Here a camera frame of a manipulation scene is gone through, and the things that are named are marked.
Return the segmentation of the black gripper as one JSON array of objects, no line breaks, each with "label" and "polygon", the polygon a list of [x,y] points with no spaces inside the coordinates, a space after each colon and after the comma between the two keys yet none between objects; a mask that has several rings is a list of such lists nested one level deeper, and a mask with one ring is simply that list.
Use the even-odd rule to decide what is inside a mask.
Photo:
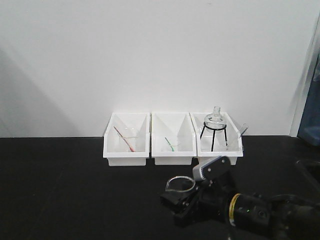
[{"label": "black gripper", "polygon": [[230,198],[236,193],[231,166],[213,180],[196,181],[189,192],[166,191],[160,195],[162,205],[175,208],[173,219],[177,226],[186,227],[210,219],[227,220]]}]

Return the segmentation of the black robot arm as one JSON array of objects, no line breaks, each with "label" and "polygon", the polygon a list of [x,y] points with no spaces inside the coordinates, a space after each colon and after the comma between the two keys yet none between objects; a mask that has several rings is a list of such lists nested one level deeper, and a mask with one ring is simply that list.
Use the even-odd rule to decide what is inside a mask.
[{"label": "black robot arm", "polygon": [[227,156],[213,157],[192,169],[192,177],[170,178],[161,203],[185,227],[215,220],[273,240],[318,240],[319,203],[292,194],[264,198],[244,194],[237,187]]}]

